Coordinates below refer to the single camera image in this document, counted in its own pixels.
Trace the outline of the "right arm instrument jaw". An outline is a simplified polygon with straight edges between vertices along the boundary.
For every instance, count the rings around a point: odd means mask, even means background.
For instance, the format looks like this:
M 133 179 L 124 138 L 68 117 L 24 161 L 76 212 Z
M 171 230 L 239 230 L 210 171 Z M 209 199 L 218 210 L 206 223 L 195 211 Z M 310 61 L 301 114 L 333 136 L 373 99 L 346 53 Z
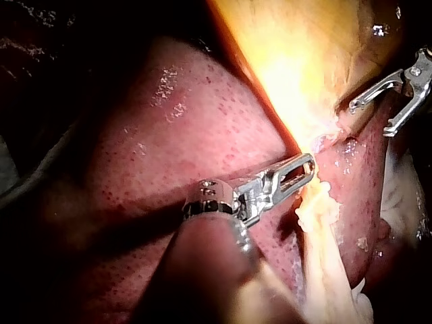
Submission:
M 387 127 L 383 129 L 383 136 L 394 137 L 413 116 L 430 113 L 431 89 L 422 93 L 416 92 L 406 106 L 395 117 L 388 120 Z
M 349 111 L 355 114 L 357 109 L 364 109 L 371 101 L 387 90 L 400 91 L 404 81 L 402 80 L 403 69 L 398 69 L 394 73 L 384 77 L 374 85 L 370 86 L 360 95 L 352 99 L 349 103 Z

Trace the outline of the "right arm instrument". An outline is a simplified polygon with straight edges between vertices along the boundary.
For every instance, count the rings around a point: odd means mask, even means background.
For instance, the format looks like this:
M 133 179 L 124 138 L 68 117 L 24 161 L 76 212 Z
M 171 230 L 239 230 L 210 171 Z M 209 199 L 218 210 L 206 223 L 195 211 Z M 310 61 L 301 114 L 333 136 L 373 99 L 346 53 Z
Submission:
M 408 94 L 413 98 L 424 99 L 431 90 L 431 50 L 423 47 L 416 52 L 413 65 L 404 70 Z

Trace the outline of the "left arm instrument jaw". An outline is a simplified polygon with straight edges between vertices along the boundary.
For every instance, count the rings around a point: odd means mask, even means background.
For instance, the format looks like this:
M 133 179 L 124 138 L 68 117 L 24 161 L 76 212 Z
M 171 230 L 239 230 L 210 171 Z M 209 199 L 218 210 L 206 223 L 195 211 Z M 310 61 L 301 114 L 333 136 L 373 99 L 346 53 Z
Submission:
M 269 206 L 274 207 L 310 182 L 306 178 L 273 178 L 269 182 Z
M 273 169 L 273 190 L 298 190 L 313 179 L 315 160 L 311 154 L 299 154 L 281 161 Z

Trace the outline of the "left arm instrument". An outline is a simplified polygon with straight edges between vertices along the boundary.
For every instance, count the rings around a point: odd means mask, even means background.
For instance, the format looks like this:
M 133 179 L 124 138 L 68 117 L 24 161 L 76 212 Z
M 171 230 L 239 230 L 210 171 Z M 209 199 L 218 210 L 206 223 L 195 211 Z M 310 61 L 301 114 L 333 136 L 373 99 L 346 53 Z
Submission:
M 273 206 L 274 179 L 274 172 L 267 169 L 230 182 L 201 180 L 187 196 L 182 209 L 184 220 L 205 213 L 221 213 L 234 227 L 235 242 L 240 250 L 250 252 L 253 243 L 248 229 Z

